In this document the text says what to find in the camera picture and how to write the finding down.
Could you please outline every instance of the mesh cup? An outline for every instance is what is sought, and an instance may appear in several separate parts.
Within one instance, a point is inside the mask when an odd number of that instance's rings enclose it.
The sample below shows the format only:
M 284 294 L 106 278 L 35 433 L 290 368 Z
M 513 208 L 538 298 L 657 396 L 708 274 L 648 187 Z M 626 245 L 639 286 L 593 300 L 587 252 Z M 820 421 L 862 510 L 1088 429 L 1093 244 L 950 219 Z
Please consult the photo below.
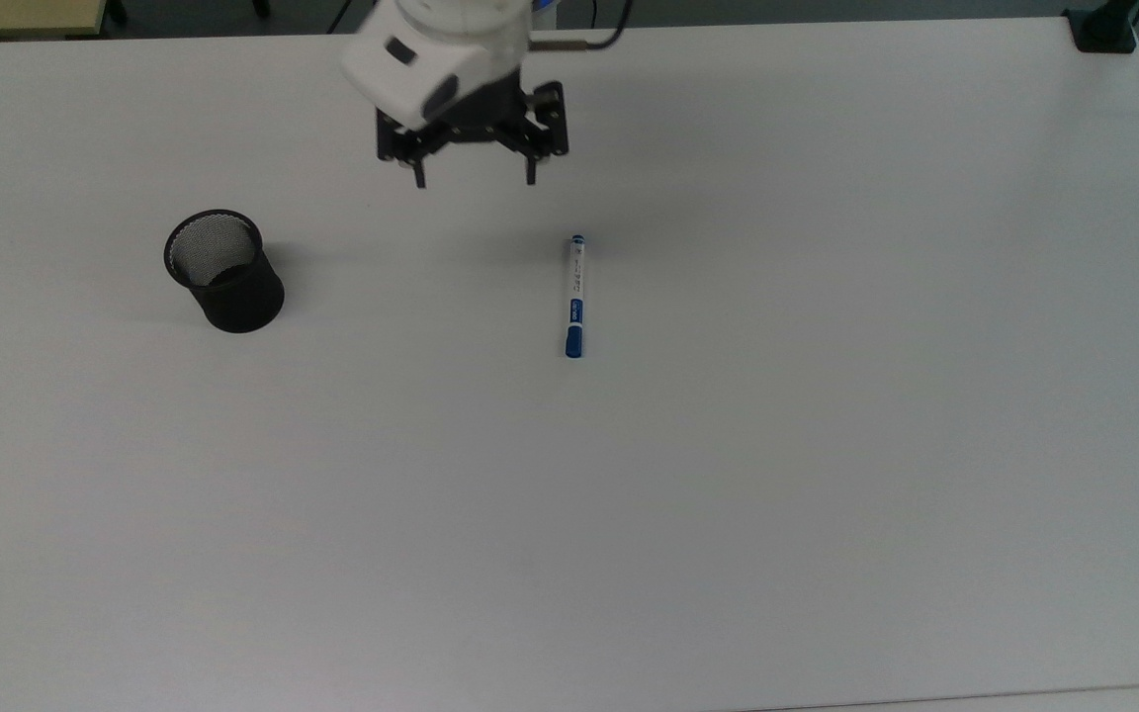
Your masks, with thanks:
M 257 226 L 235 211 L 205 211 L 180 222 L 164 261 L 208 324 L 226 333 L 265 327 L 284 305 L 284 284 L 262 252 Z

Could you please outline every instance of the cable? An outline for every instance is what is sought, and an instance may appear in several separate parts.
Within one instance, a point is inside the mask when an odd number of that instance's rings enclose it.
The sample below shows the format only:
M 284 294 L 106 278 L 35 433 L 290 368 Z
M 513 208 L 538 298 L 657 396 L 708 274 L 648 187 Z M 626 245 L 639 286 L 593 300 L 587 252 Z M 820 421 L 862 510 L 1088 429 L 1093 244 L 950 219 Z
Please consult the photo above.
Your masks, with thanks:
M 336 17 L 334 18 L 334 23 L 330 24 L 330 26 L 328 26 L 328 32 L 326 32 L 325 34 L 331 34 L 335 31 L 336 26 L 338 24 L 341 24 L 341 18 L 345 17 L 345 10 L 349 9 L 349 3 L 351 3 L 351 0 L 345 0 L 345 3 L 343 6 L 341 6 L 341 11 L 336 13 Z
M 623 31 L 626 28 L 626 19 L 632 17 L 632 2 L 633 0 L 623 2 L 623 17 L 618 18 L 618 27 L 614 28 L 614 34 L 609 35 L 609 40 L 589 41 L 588 49 L 609 49 L 615 41 L 618 41 L 618 36 L 623 35 Z

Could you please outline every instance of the chair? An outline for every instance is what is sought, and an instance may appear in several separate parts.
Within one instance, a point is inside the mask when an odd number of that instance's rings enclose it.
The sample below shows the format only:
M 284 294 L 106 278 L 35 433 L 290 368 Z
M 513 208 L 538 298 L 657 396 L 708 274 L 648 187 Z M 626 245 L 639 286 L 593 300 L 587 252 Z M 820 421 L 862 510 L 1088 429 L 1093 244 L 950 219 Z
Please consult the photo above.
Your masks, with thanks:
M 108 17 L 113 18 L 114 23 L 120 26 L 125 24 L 125 21 L 130 15 L 125 14 L 125 5 L 122 5 L 122 0 L 108 0 L 108 5 L 104 6 L 104 11 L 108 14 Z M 253 11 L 257 14 L 260 18 L 267 18 L 271 15 L 271 1 L 270 0 L 253 0 Z

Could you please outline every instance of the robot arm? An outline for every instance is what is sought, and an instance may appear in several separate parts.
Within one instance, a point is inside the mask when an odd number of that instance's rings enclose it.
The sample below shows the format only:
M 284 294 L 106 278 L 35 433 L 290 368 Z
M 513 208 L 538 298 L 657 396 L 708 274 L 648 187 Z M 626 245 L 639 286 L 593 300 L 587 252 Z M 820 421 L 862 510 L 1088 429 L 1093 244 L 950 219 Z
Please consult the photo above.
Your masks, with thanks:
M 521 90 L 528 44 L 528 0 L 380 0 L 342 68 L 376 104 L 377 156 L 411 167 L 419 188 L 425 157 L 484 141 L 523 154 L 533 185 L 570 145 L 559 82 Z
M 377 108 L 420 130 L 515 72 L 528 44 L 528 0 L 383 0 L 342 67 Z

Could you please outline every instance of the black clamp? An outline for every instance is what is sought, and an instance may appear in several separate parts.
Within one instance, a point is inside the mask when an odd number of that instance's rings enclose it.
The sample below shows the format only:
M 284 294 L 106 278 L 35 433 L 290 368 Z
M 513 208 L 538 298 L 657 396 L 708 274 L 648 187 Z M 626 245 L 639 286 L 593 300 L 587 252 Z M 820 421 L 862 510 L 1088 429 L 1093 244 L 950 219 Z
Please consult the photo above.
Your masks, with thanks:
M 551 156 L 570 153 L 565 89 L 559 81 L 538 87 L 518 108 L 489 123 L 454 121 L 460 113 L 449 109 L 419 131 L 408 130 L 392 116 L 376 109 L 376 156 L 396 161 L 416 172 L 416 188 L 424 188 L 424 159 L 448 144 L 499 144 L 525 156 L 525 185 L 534 185 L 535 166 Z M 528 114 L 534 114 L 530 121 Z

